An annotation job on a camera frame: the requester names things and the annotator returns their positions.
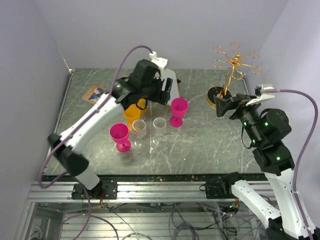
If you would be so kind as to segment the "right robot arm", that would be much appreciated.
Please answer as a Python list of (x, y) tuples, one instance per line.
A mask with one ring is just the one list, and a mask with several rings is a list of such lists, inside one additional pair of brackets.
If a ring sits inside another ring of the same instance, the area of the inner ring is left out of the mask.
[(278, 208), (259, 195), (238, 172), (224, 175), (220, 192), (226, 198), (241, 200), (263, 224), (271, 240), (318, 240), (320, 229), (308, 215), (295, 187), (294, 162), (290, 150), (282, 142), (292, 128), (286, 113), (277, 108), (257, 112), (260, 98), (238, 93), (229, 99), (214, 97), (218, 117), (227, 111), (230, 120), (240, 120), (250, 138), (254, 159), (267, 178)]

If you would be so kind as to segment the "pink wine glass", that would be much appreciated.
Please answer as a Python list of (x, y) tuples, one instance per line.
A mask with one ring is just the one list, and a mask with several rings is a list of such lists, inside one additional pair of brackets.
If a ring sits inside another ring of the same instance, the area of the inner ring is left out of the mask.
[(172, 127), (179, 128), (183, 125), (182, 117), (187, 113), (188, 107), (188, 101), (182, 97), (177, 97), (171, 102), (172, 117), (169, 123)]
[(116, 148), (119, 152), (126, 153), (131, 149), (131, 142), (129, 141), (130, 131), (126, 124), (114, 124), (110, 128), (109, 134), (116, 143)]

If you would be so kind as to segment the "clear wine glass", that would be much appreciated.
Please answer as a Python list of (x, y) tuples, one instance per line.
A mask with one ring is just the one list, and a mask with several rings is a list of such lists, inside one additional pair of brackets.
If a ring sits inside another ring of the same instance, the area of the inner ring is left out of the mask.
[(143, 138), (147, 135), (147, 125), (144, 120), (138, 119), (132, 123), (132, 133), (134, 136), (134, 144), (142, 148)]
[(153, 136), (152, 142), (159, 146), (161, 144), (162, 136), (167, 130), (167, 121), (163, 117), (157, 117), (152, 122)]

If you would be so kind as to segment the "orange wine glass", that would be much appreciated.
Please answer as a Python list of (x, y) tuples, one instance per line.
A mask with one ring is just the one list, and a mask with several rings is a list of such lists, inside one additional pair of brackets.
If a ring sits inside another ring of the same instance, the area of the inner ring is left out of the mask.
[(124, 118), (127, 121), (129, 132), (132, 133), (133, 123), (141, 117), (141, 110), (135, 105), (130, 105), (124, 112)]
[(136, 104), (137, 108), (140, 110), (140, 114), (144, 115), (147, 113), (147, 101), (144, 98), (141, 98)]

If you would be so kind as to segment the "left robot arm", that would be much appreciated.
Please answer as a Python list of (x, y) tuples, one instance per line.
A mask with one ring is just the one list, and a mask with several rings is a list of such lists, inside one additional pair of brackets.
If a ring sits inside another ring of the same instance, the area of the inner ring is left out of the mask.
[(82, 184), (89, 198), (96, 199), (101, 195), (103, 183), (82, 155), (83, 149), (104, 125), (139, 100), (161, 105), (169, 102), (173, 79), (166, 75), (167, 64), (167, 59), (156, 56), (138, 61), (133, 72), (116, 79), (110, 91), (102, 94), (76, 123), (61, 134), (48, 136), (52, 148), (49, 155)]

